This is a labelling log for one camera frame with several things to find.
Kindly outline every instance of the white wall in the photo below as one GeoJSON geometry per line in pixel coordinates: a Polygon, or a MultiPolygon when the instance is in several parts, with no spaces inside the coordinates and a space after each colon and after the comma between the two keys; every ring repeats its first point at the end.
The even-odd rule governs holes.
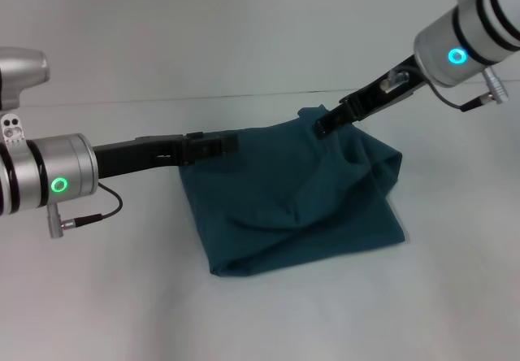
{"type": "MultiPolygon", "coordinates": [[[[50,57],[51,83],[19,111],[28,136],[82,132],[99,145],[333,107],[345,92],[328,90],[408,56],[414,34],[452,4],[0,0],[0,45],[50,57]],[[171,101],[308,90],[327,91],[171,101]],[[129,100],[143,101],[114,103],[129,100]]],[[[461,114],[422,89],[360,124],[405,156],[391,201],[407,242],[385,250],[214,277],[175,169],[108,180],[123,212],[58,241],[44,210],[1,218],[0,359],[518,359],[520,84],[508,86],[502,107],[461,114]]],[[[462,103],[482,90],[448,95],[462,103]]],[[[73,217],[114,205],[100,191],[61,208],[73,217]]]]}

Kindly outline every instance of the folded fabric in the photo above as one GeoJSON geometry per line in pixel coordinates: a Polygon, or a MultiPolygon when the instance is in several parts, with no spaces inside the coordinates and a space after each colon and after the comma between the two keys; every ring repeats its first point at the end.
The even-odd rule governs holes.
{"type": "Polygon", "coordinates": [[[236,133],[238,153],[180,169],[211,273],[250,276],[405,240],[385,199],[402,155],[352,125],[317,139],[326,112],[214,133],[236,133]]]}

